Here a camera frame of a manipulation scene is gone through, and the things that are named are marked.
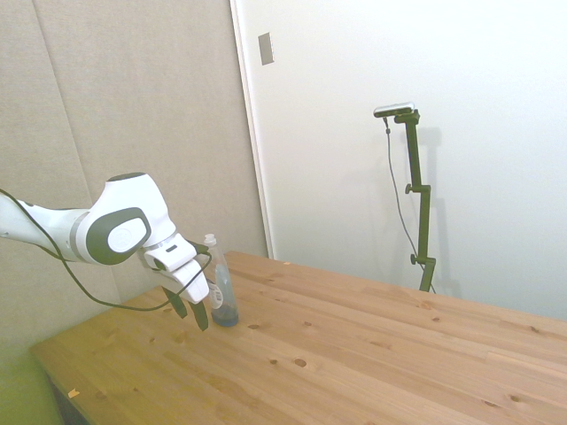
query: light switch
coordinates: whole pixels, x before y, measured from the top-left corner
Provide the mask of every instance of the light switch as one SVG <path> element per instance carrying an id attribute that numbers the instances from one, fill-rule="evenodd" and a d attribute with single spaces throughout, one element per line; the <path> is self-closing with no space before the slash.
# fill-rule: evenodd
<path id="1" fill-rule="evenodd" d="M 258 44 L 260 45 L 262 64 L 267 65 L 274 62 L 274 50 L 272 49 L 272 36 L 270 33 L 260 35 L 258 37 Z"/>

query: black cable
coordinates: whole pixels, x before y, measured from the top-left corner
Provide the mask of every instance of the black cable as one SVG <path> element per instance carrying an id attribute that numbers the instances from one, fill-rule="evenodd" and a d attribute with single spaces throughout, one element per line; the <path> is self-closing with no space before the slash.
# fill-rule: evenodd
<path id="1" fill-rule="evenodd" d="M 411 243 L 411 248 L 412 248 L 412 250 L 414 250 L 414 255 L 416 255 L 416 257 L 417 257 L 416 246 L 414 245 L 414 241 L 412 240 L 411 236 L 409 235 L 408 228 L 406 228 L 406 222 L 404 221 L 404 217 L 401 214 L 400 196 L 398 195 L 398 185 L 396 184 L 396 178 L 393 176 L 393 168 L 392 168 L 392 154 L 391 154 L 391 143 L 390 143 L 390 133 L 392 131 L 390 130 L 390 127 L 388 126 L 388 119 L 386 117 L 384 117 L 384 124 L 386 125 L 386 136 L 388 137 L 388 165 L 390 166 L 390 176 L 392 177 L 393 192 L 396 195 L 396 205 L 398 206 L 398 215 L 400 216 L 401 225 L 404 228 L 404 232 L 406 232 L 406 236 L 408 237 L 409 243 Z M 422 270 L 425 270 L 425 267 L 423 266 L 423 264 L 420 264 L 420 263 L 417 263 L 417 264 L 419 264 L 419 267 L 421 267 Z M 437 294 L 437 292 L 435 291 L 435 288 L 433 288 L 433 284 L 431 284 L 431 289 L 433 290 L 434 294 Z"/>
<path id="2" fill-rule="evenodd" d="M 77 284 L 77 286 L 82 290 L 82 292 L 89 297 L 92 301 L 94 301 L 95 303 L 101 304 L 101 305 L 106 305 L 109 307 L 116 307 L 116 308 L 122 308 L 124 310 L 134 310 L 136 312 L 153 312 L 156 310 L 159 310 L 162 307 L 165 307 L 168 304 L 171 304 L 171 302 L 175 299 L 178 299 L 179 296 L 181 295 L 181 293 L 186 290 L 189 285 L 191 285 L 193 283 L 193 281 L 195 279 L 197 279 L 197 277 L 203 273 L 203 270 L 206 269 L 206 267 L 211 263 L 211 260 L 213 259 L 213 257 L 211 256 L 211 254 L 209 252 L 200 252 L 206 256 L 208 256 L 209 260 L 206 262 L 206 264 L 204 266 L 201 267 L 201 269 L 198 271 L 198 273 L 196 273 L 191 280 L 181 288 L 181 290 L 179 290 L 177 293 L 175 293 L 175 295 L 173 297 L 171 297 L 170 299 L 168 299 L 165 303 L 160 304 L 160 305 L 156 305 L 154 307 L 147 307 L 147 308 L 142 308 L 142 307 L 130 307 L 129 305 L 120 305 L 120 304 L 114 304 L 114 303 L 109 303 L 106 301 L 102 301 L 96 297 L 94 297 L 93 295 L 90 294 L 90 292 L 84 287 L 82 286 L 82 283 L 79 281 L 79 279 L 77 278 L 77 276 L 74 275 L 73 270 L 71 270 L 71 268 L 69 267 L 69 265 L 67 264 L 67 260 L 63 258 L 63 253 L 61 252 L 61 250 L 59 249 L 57 243 L 53 240 L 53 238 L 49 235 L 49 233 L 47 233 L 47 231 L 42 227 L 42 225 L 40 225 L 35 219 L 34 217 L 31 216 L 31 214 L 26 210 L 26 208 L 24 208 L 19 202 L 18 199 L 16 199 L 15 197 L 13 197 L 10 193 L 6 192 L 3 189 L 0 189 L 0 193 L 6 195 L 15 205 L 18 206 L 18 208 L 29 218 L 29 220 L 35 224 L 35 226 L 37 228 L 39 228 L 39 230 L 47 237 L 47 239 L 51 242 L 51 244 L 53 245 L 53 248 L 55 248 L 55 251 L 57 252 L 57 258 L 63 263 L 63 266 L 65 267 L 66 271 L 69 273 L 69 275 L 73 278 L 74 282 Z"/>

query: plastic bottle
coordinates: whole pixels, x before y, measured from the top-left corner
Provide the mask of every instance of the plastic bottle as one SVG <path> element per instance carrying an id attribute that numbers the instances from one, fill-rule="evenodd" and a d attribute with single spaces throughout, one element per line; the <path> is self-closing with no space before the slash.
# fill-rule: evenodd
<path id="1" fill-rule="evenodd" d="M 213 257 L 205 269 L 205 277 L 209 285 L 211 316 L 214 322 L 221 326 L 234 326 L 238 323 L 238 308 L 227 261 L 213 234 L 205 235 L 205 245 L 209 247 Z"/>

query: wooden table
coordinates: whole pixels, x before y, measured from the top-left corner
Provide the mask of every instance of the wooden table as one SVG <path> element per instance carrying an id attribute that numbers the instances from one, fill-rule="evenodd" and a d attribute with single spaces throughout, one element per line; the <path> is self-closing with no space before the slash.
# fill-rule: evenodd
<path id="1" fill-rule="evenodd" d="M 112 309 L 33 353 L 97 424 L 567 424 L 567 322 L 227 259 L 234 328 Z"/>

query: bottle cap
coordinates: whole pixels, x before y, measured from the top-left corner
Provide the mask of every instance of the bottle cap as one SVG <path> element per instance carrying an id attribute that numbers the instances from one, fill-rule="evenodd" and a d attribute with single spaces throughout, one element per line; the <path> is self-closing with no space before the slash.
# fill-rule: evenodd
<path id="1" fill-rule="evenodd" d="M 208 246 L 208 247 L 216 245 L 216 238 L 214 237 L 214 235 L 212 233 L 205 235 L 205 245 Z"/>

